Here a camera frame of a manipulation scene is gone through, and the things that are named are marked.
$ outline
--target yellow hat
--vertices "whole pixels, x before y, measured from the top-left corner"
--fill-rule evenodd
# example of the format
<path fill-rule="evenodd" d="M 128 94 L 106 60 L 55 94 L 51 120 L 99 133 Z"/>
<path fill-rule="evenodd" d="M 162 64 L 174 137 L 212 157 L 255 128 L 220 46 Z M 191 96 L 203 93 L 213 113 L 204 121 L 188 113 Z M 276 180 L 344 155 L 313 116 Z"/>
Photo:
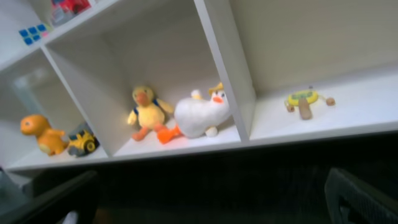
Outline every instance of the yellow hat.
<path fill-rule="evenodd" d="M 219 83 L 216 87 L 209 89 L 209 95 L 213 94 L 214 91 L 224 90 L 223 83 Z"/>

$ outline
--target toy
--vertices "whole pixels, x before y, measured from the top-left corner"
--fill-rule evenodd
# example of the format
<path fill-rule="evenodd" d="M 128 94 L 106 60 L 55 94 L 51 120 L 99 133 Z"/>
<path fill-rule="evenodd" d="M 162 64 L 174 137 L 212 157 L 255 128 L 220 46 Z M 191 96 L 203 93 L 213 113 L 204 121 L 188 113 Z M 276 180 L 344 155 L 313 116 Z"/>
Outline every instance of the toy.
<path fill-rule="evenodd" d="M 158 132 L 166 128 L 164 126 L 165 115 L 161 109 L 167 113 L 173 113 L 172 106 L 155 98 L 154 92 L 146 86 L 135 88 L 132 97 L 138 106 L 131 111 L 127 123 L 134 124 L 138 118 L 138 123 L 141 126 L 140 131 L 132 135 L 134 140 L 143 140 L 150 130 Z"/>
<path fill-rule="evenodd" d="M 69 150 L 71 156 L 81 157 L 95 151 L 100 145 L 91 128 L 86 122 L 79 125 L 69 134 Z"/>
<path fill-rule="evenodd" d="M 301 118 L 304 120 L 311 119 L 312 112 L 310 104 L 316 102 L 319 98 L 326 101 L 328 106 L 333 106 L 336 104 L 335 99 L 325 99 L 325 97 L 320 96 L 315 90 L 303 90 L 289 95 L 287 101 L 285 101 L 285 106 L 288 112 L 293 112 L 294 106 L 298 106 Z"/>
<path fill-rule="evenodd" d="M 22 119 L 21 133 L 34 135 L 40 150 L 49 156 L 60 154 L 68 147 L 68 143 L 61 139 L 65 132 L 52 129 L 49 121 L 39 114 L 33 114 Z"/>
<path fill-rule="evenodd" d="M 33 26 L 28 29 L 22 29 L 19 31 L 19 34 L 24 39 L 26 45 L 31 45 L 42 37 L 47 36 L 48 28 L 45 24 L 39 24 L 35 27 Z"/>
<path fill-rule="evenodd" d="M 198 90 L 191 93 L 191 98 L 180 100 L 174 112 L 177 125 L 173 129 L 160 130 L 157 134 L 159 141 L 165 144 L 180 135 L 188 138 L 197 138 L 203 134 L 216 136 L 216 127 L 230 116 L 229 104 L 222 83 L 211 88 L 209 94 L 210 101 L 204 100 Z"/>
<path fill-rule="evenodd" d="M 68 22 L 90 7 L 88 0 L 51 0 L 51 2 L 53 5 L 51 23 L 54 27 Z"/>

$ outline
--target white plush toy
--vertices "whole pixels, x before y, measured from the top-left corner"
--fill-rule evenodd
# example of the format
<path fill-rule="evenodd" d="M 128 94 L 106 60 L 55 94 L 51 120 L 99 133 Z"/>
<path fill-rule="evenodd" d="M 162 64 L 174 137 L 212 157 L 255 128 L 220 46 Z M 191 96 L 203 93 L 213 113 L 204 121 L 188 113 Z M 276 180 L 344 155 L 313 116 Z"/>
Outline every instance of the white plush toy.
<path fill-rule="evenodd" d="M 182 99 L 177 103 L 174 118 L 177 125 L 173 129 L 162 129 L 157 138 L 163 144 L 172 138 L 184 135 L 197 138 L 203 134 L 214 137 L 218 134 L 217 126 L 230 116 L 229 104 L 223 84 L 209 90 L 211 100 L 204 100 L 198 90 L 191 93 L 191 98 Z"/>

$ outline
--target orange dinosaur toy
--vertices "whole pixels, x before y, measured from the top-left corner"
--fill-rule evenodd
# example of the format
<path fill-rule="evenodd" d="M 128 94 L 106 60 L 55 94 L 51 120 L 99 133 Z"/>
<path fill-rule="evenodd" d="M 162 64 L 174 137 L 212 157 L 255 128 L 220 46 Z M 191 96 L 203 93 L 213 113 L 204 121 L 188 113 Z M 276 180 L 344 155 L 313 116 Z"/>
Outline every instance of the orange dinosaur toy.
<path fill-rule="evenodd" d="M 61 139 L 65 132 L 52 129 L 49 121 L 39 114 L 33 114 L 22 119 L 21 133 L 36 136 L 40 150 L 49 156 L 60 154 L 68 147 L 68 143 Z"/>

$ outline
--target red toy car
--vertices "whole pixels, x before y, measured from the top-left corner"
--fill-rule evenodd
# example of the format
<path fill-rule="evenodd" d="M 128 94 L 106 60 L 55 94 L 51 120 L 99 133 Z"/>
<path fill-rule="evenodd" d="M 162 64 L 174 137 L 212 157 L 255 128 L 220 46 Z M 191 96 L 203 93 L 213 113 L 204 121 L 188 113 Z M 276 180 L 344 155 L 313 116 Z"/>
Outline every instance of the red toy car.
<path fill-rule="evenodd" d="M 90 7 L 88 0 L 51 0 L 53 7 L 61 7 L 64 11 L 71 11 L 79 14 Z"/>

